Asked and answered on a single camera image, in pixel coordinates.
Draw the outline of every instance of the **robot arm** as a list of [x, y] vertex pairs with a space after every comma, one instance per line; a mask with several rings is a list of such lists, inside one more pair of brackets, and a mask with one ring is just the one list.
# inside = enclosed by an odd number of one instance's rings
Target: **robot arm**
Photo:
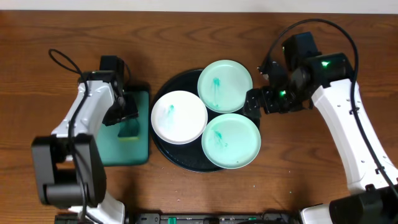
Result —
[[[304, 224], [395, 223], [398, 222], [398, 202], [386, 179], [374, 162], [359, 132], [352, 112], [350, 88], [353, 69], [343, 53], [322, 55], [311, 33], [293, 35], [283, 44], [285, 61], [294, 71], [291, 79], [279, 64], [265, 59], [260, 73], [269, 86], [249, 90], [244, 113], [259, 117], [259, 108], [266, 114], [288, 113], [316, 106], [333, 136], [346, 172], [352, 196], [334, 200], [329, 205], [305, 208], [301, 212]], [[356, 111], [376, 158], [389, 179], [397, 187], [398, 171], [384, 152], [364, 110], [355, 85]]]
[[[76, 163], [79, 165], [86, 191], [87, 216], [98, 223], [125, 223], [123, 203], [106, 191], [106, 174], [96, 147], [95, 137], [102, 124], [114, 125], [136, 118], [138, 111], [131, 95], [123, 94], [124, 62], [116, 56], [102, 56], [98, 71], [85, 72], [88, 97], [77, 114], [73, 142]], [[51, 136], [36, 137], [32, 143], [32, 157], [39, 197], [43, 204], [80, 212], [83, 205], [80, 179], [74, 169], [59, 169], [68, 150], [68, 128], [72, 115], [85, 94], [85, 84], [79, 80], [78, 95], [71, 109]]]
[[[373, 184], [376, 189], [387, 187], [388, 184], [378, 172], [368, 148], [359, 132], [351, 111], [349, 99], [349, 79], [330, 83], [329, 88], [320, 86], [311, 99], [325, 119], [337, 150], [343, 161], [346, 172], [348, 190], [351, 194], [360, 194], [366, 191], [366, 186]], [[359, 95], [358, 84], [355, 90], [355, 99], [358, 114], [366, 135], [372, 144], [377, 158], [394, 184], [397, 184], [398, 171], [382, 148], [376, 133], [366, 115]]]

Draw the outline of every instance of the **green led light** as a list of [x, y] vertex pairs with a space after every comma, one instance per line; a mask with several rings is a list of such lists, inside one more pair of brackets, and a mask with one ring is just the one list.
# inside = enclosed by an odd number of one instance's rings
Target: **green led light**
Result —
[[326, 68], [330, 62], [321, 62], [323, 68]]
[[280, 95], [280, 96], [286, 95], [286, 91], [285, 91], [285, 90], [284, 90], [284, 91], [280, 91], [280, 92], [279, 92], [279, 95]]

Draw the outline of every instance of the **black round tray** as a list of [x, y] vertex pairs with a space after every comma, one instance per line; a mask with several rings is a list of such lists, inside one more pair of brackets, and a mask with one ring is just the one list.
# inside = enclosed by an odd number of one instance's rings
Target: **black round tray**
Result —
[[[160, 97], [171, 91], [183, 90], [198, 96], [198, 79], [202, 71], [203, 69], [189, 70], [170, 79], [155, 95], [152, 105], [150, 106], [149, 114], [152, 114], [152, 109], [156, 101]], [[209, 108], [207, 108], [207, 113], [208, 123], [213, 118], [221, 115], [221, 113], [214, 112]], [[260, 119], [251, 120], [257, 127], [260, 126]], [[152, 135], [152, 139], [155, 142], [155, 145], [168, 160], [170, 160], [177, 166], [194, 172], [215, 172], [223, 169], [214, 165], [207, 159], [201, 147], [201, 136], [188, 144], [171, 144], [163, 141], [160, 137], [158, 137], [158, 135], [156, 135], [150, 119], [149, 124], [150, 133]]]

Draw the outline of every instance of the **light green plate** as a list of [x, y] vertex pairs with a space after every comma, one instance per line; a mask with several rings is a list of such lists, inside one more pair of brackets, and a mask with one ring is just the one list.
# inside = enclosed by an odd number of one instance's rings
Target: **light green plate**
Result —
[[248, 165], [261, 147], [256, 125], [239, 114], [223, 114], [211, 120], [203, 132], [201, 145], [207, 158], [225, 169]]
[[218, 113], [232, 113], [242, 108], [246, 92], [252, 88], [253, 81], [248, 70], [231, 60], [211, 63], [198, 80], [200, 99]]

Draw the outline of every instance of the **white plate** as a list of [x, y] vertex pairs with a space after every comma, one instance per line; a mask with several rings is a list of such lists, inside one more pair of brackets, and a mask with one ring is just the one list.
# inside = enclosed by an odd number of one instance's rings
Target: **white plate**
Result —
[[155, 133], [172, 144], [186, 144], [198, 138], [207, 125], [202, 100], [187, 91], [173, 91], [155, 103], [150, 121]]

